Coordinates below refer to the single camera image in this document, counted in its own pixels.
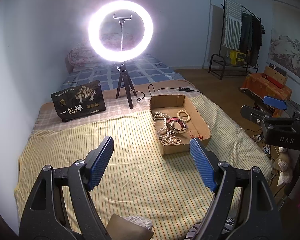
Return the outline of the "red strap wristwatch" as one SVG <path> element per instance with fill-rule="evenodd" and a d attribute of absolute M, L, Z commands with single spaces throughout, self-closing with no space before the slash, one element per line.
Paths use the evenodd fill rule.
<path fill-rule="evenodd" d="M 166 121 L 167 130 L 172 133 L 181 133 L 187 130 L 185 122 L 181 121 L 178 117 L 169 118 Z"/>

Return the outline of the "cream pearl necklace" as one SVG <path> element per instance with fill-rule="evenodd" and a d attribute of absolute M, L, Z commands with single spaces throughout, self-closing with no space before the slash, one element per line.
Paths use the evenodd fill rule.
<path fill-rule="evenodd" d="M 158 134 L 158 137 L 163 145 L 181 145 L 182 140 L 179 137 L 170 135 L 169 132 L 165 134 Z"/>

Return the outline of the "orange cloth covered box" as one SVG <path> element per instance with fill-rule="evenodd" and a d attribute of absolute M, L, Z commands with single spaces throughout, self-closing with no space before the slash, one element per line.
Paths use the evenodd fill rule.
<path fill-rule="evenodd" d="M 266 66 L 262 73 L 251 73 L 243 81 L 240 91 L 249 91 L 254 96 L 263 100 L 265 96 L 271 96 L 280 100 L 289 100 L 292 90 L 286 85 L 287 75 L 283 75 L 279 68 Z"/>

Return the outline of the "plush toy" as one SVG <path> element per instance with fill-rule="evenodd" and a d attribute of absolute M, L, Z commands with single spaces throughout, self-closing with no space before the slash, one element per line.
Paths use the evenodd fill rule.
<path fill-rule="evenodd" d="M 288 149 L 284 147 L 279 147 L 279 156 L 275 160 L 274 168 L 279 171 L 279 178 L 277 181 L 277 186 L 282 186 L 289 184 L 293 178 L 293 171 L 291 168 L 291 158 L 288 154 Z"/>

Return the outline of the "yellow black box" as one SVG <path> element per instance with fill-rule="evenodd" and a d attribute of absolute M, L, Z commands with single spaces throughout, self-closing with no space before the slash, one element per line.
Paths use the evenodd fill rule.
<path fill-rule="evenodd" d="M 230 64 L 233 66 L 243 66 L 245 63 L 246 54 L 237 50 L 230 50 Z"/>

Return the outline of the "black clothes rack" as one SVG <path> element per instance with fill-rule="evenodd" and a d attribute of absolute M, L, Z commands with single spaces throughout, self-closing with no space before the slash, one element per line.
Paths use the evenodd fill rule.
<path fill-rule="evenodd" d="M 220 80 L 259 70 L 258 56 L 265 29 L 261 18 L 236 0 L 223 0 L 219 48 L 212 53 L 208 72 Z"/>

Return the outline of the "yellow striped bed sheet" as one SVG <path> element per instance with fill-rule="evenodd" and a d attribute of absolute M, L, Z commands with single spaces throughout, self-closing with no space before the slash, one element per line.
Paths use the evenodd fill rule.
<path fill-rule="evenodd" d="M 79 125 L 35 128 L 19 157 L 14 191 L 23 213 L 34 182 L 46 164 L 71 165 L 114 139 L 114 152 L 91 198 L 107 223 L 111 215 L 139 215 L 154 226 L 154 239 L 182 239 L 207 212 L 213 194 L 203 185 L 189 152 L 162 156 L 148 109 Z"/>

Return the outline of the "pink checkered blanket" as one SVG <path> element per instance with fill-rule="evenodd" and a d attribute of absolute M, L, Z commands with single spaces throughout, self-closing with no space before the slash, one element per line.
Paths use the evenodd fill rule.
<path fill-rule="evenodd" d="M 53 103 L 45 103 L 39 111 L 32 133 L 37 130 L 61 131 L 91 122 L 107 120 L 138 111 L 148 110 L 150 97 L 155 95 L 183 94 L 189 98 L 202 95 L 199 89 L 195 88 L 194 85 L 187 80 L 160 81 L 137 85 L 135 88 L 137 90 L 137 96 L 132 97 L 133 109 L 129 108 L 124 89 L 120 90 L 120 96 L 118 99 L 115 98 L 115 89 L 105 90 L 103 91 L 103 98 L 106 104 L 105 111 L 71 120 L 69 122 L 62 122 L 61 118 L 58 117 L 55 111 Z"/>

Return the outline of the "brown cardboard box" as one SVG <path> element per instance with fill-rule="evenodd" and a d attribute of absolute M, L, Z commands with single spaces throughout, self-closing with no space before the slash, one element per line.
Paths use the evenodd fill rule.
<path fill-rule="evenodd" d="M 188 151 L 192 139 L 208 145 L 211 138 L 208 125 L 188 97 L 156 95 L 151 97 L 149 109 L 161 155 Z"/>

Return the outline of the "white striped hanging towel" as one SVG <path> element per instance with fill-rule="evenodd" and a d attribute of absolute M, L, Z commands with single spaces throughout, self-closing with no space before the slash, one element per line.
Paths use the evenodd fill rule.
<path fill-rule="evenodd" d="M 225 0 L 224 12 L 223 46 L 238 50 L 241 39 L 243 7 L 235 0 Z"/>

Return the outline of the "black gift bag gold print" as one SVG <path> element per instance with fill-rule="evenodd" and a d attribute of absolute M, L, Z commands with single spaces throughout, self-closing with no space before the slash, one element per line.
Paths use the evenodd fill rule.
<path fill-rule="evenodd" d="M 98 80 L 51 94 L 55 110 L 62 122 L 87 117 L 106 110 Z"/>

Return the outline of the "black tripod stand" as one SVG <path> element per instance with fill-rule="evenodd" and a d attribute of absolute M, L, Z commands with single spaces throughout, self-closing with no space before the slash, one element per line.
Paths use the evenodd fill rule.
<path fill-rule="evenodd" d="M 129 17 L 121 17 L 116 16 L 116 14 L 113 14 L 113 19 L 116 19 L 119 21 L 120 24 L 120 31 L 121 31 L 121 51 L 123 51 L 123 25 L 126 21 L 130 21 L 132 19 L 132 15 Z M 134 88 L 134 85 L 132 83 L 132 80 L 130 78 L 130 75 L 127 72 L 126 65 L 124 63 L 121 63 L 119 66 L 117 66 L 117 70 L 119 72 L 119 80 L 117 84 L 117 91 L 116 91 L 116 99 L 119 98 L 120 95 L 120 89 L 122 87 L 122 83 L 124 84 L 124 88 L 126 91 L 126 97 L 128 100 L 128 105 L 130 109 L 133 109 L 133 102 L 132 102 L 132 96 L 131 93 L 133 93 L 134 96 L 137 96 L 136 90 Z"/>

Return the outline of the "rolled floral quilt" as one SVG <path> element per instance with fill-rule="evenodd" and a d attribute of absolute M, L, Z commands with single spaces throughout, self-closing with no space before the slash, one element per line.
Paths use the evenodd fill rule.
<path fill-rule="evenodd" d="M 68 63 L 73 72 L 97 67 L 101 64 L 100 57 L 91 47 L 77 47 L 67 55 Z"/>

